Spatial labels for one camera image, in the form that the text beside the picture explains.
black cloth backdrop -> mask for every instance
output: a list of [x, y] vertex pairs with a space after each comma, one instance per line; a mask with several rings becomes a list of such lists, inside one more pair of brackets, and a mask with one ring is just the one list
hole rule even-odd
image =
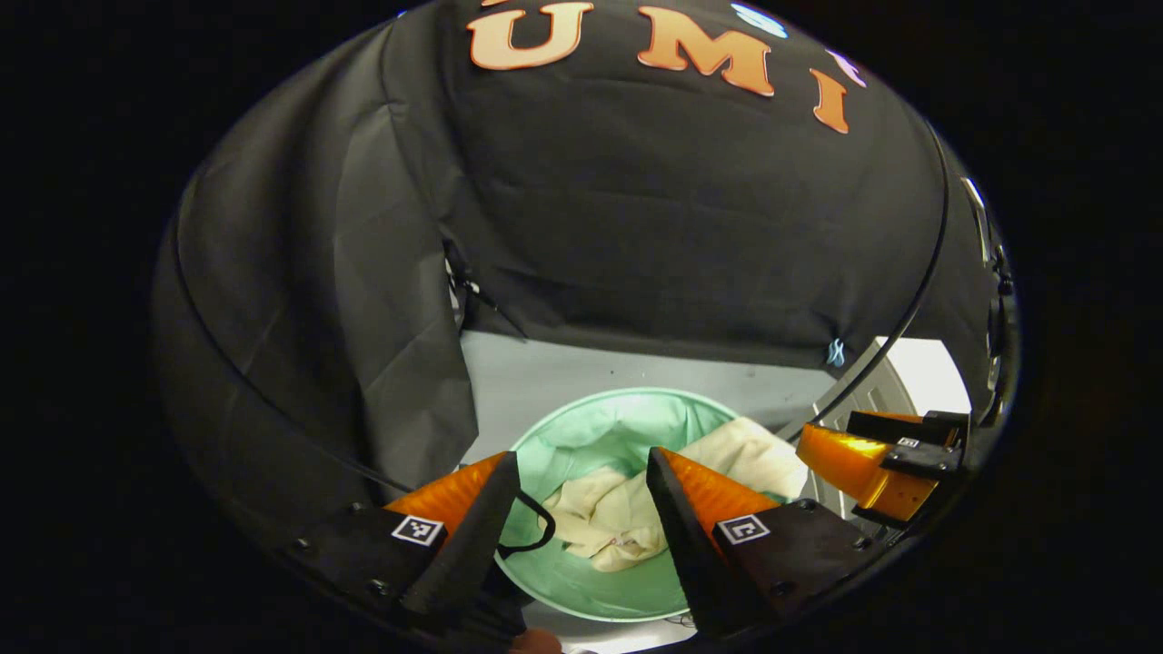
[[[921, 118], [793, 26], [668, 6], [771, 44], [776, 95], [640, 64], [635, 2], [587, 13], [561, 62], [486, 71], [478, 3], [443, 0], [295, 74], [198, 169], [162, 247], [157, 351], [194, 470], [248, 532], [276, 545], [341, 498], [392, 497], [287, 431], [413, 486], [459, 461], [476, 421], [445, 256], [505, 317], [477, 305], [468, 328], [535, 340], [816, 368], [892, 329], [941, 220]], [[543, 40], [535, 3], [506, 8], [528, 12], [514, 45]], [[849, 134], [812, 115], [809, 67], [850, 87]], [[949, 232], [907, 335], [944, 340], [980, 406], [990, 276], [947, 150]]]

beige towel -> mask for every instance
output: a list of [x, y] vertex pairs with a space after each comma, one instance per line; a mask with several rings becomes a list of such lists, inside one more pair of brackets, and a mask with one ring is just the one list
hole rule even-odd
[[[719, 427], [679, 454], [759, 492], [794, 498], [807, 482], [807, 465], [795, 448], [747, 418]], [[627, 479], [609, 467], [599, 468], [565, 482], [544, 506], [557, 520], [556, 536], [570, 543], [566, 552], [590, 559], [595, 570], [625, 570], [666, 548], [645, 471]]]

wrinkled fabric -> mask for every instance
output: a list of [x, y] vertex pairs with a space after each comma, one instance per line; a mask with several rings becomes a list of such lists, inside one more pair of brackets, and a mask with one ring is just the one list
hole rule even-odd
[[[798, 496], [807, 482], [807, 465], [795, 448], [748, 418], [732, 420], [679, 454], [782, 499]], [[591, 559], [595, 570], [625, 570], [666, 547], [644, 471], [627, 479], [613, 468], [599, 468], [565, 482], [544, 506], [557, 521], [556, 538], [570, 543], [565, 550]]]

